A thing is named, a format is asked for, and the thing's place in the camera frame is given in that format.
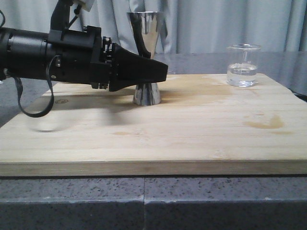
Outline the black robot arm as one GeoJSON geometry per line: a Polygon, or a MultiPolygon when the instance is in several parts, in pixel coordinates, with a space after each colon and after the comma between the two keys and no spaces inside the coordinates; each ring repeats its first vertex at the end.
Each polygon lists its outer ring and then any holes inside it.
{"type": "Polygon", "coordinates": [[[86,32],[64,30],[49,34],[1,28],[0,77],[7,75],[89,84],[111,92],[166,80],[166,64],[131,53],[101,35],[99,27],[86,32]]]}

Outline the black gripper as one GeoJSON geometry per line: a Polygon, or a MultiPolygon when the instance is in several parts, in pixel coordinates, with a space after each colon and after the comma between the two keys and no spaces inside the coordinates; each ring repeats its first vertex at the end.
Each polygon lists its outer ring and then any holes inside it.
{"type": "Polygon", "coordinates": [[[51,79],[59,82],[89,84],[94,89],[116,92],[123,88],[166,81],[168,65],[150,59],[142,36],[141,19],[130,19],[139,55],[101,36],[101,29],[89,26],[86,32],[50,30],[47,54],[57,57],[51,79]]]}

